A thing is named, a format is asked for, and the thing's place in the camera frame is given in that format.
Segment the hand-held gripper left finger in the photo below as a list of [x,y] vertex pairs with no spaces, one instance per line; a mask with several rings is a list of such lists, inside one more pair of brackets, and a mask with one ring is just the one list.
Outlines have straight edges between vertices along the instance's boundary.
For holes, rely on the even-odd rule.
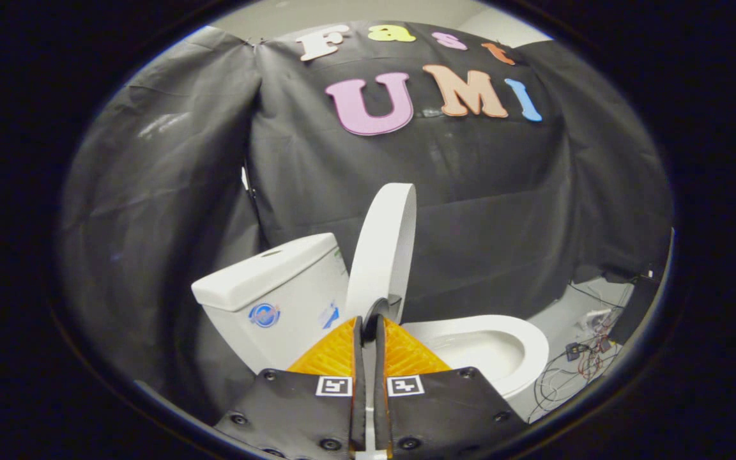
[[353,458],[365,448],[360,329],[351,318],[288,369],[263,369],[214,428],[262,457]]

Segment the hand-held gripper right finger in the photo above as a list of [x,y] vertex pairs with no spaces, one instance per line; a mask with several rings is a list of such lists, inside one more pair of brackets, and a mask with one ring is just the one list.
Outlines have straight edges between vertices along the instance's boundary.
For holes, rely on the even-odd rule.
[[389,459],[488,459],[528,430],[529,325],[482,315],[376,331],[374,428]]

